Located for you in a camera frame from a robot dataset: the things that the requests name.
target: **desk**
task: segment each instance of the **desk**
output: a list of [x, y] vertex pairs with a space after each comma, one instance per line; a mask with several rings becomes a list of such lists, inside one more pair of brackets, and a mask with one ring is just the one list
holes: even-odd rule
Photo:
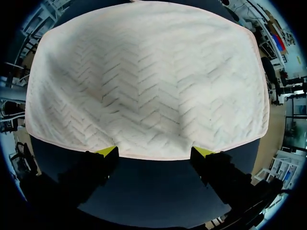
[[[124, 0], [77, 0], [57, 22], [67, 22], [81, 14], [118, 5]], [[212, 11], [229, 20], [231, 15], [216, 0], [173, 0]], [[40, 169], [53, 180], [67, 171], [80, 152], [63, 149], [31, 138]], [[227, 151], [232, 162], [245, 173], [253, 169], [259, 140]], [[111, 222], [148, 228], [192, 228], [224, 215], [230, 210], [214, 190], [206, 188], [189, 161], [144, 161], [120, 158], [104, 187], [97, 188], [79, 209]]]

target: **towel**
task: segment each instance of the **towel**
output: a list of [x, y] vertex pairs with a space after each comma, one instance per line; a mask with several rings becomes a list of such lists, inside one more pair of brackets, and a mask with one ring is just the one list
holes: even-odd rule
[[186, 160], [267, 131], [269, 97], [253, 34], [211, 12], [137, 1], [48, 31], [30, 72], [30, 135], [77, 151]]

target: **white shelving unit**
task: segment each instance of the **white shelving unit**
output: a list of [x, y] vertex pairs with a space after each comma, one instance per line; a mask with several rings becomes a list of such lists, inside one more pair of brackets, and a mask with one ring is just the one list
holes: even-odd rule
[[304, 156], [279, 150], [272, 159], [270, 169], [261, 169], [254, 178], [259, 181], [263, 179], [270, 181], [276, 177], [283, 181], [284, 189], [291, 189], [300, 175], [305, 160]]
[[29, 51], [39, 42], [40, 37], [55, 25], [58, 17], [69, 7], [68, 3], [71, 1], [72, 0], [44, 0], [33, 14], [26, 19], [21, 28], [26, 39], [20, 50], [20, 57], [24, 58], [27, 56]]

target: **table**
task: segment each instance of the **table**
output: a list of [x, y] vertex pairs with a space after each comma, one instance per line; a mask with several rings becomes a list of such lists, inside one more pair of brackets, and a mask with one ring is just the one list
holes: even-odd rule
[[[126, 3], [125, 0], [77, 0], [56, 26], [89, 11]], [[216, 0], [173, 0], [199, 7], [233, 20]], [[245, 173], [253, 169], [259, 139], [227, 151]], [[80, 158], [80, 152], [63, 149], [31, 137], [39, 168], [58, 181]], [[120, 158], [112, 177], [79, 206], [84, 212], [111, 222], [149, 228], [198, 226], [230, 210], [214, 190], [206, 188], [189, 161], [144, 161]]]

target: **shelf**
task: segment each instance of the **shelf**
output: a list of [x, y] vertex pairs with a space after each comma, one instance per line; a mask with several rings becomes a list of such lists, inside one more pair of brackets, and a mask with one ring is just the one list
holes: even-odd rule
[[29, 19], [29, 22], [26, 24], [26, 26], [22, 29], [22, 31], [23, 32], [25, 32], [24, 30], [25, 30], [25, 28], [32, 22], [32, 20], [35, 18], [35, 17], [37, 17], [38, 15], [38, 13], [41, 13], [41, 11], [43, 11], [43, 9], [42, 9], [42, 7], [41, 6], [39, 6], [38, 8], [37, 8], [37, 10], [35, 11], [35, 13], [34, 14], [32, 14], [32, 16], [30, 17], [30, 18], [28, 18]]

